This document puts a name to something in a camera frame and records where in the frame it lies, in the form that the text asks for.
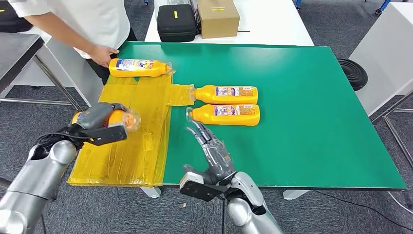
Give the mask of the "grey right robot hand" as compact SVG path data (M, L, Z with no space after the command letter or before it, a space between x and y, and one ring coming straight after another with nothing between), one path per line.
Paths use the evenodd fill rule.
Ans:
M234 162L231 159L228 149L204 124L195 120L191 120L190 122L196 126L197 129L194 130L188 126L187 130L193 134L201 146L208 163L208 168L200 172L186 164L184 169L201 175L205 184L227 185L236 173Z

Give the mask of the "person's right hand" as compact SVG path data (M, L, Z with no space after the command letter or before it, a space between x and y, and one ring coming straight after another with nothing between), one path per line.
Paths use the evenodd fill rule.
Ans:
M91 51L89 52L89 56L98 65L105 68L109 68L109 64L112 60L111 55L118 53L119 50L117 49L106 46L94 45Z

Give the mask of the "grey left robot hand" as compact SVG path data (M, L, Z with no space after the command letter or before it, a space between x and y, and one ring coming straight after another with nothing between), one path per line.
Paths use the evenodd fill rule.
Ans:
M120 103L99 102L86 111L77 113L72 119L72 124L78 124L84 129L104 127L113 112L118 110L126 112L128 108Z

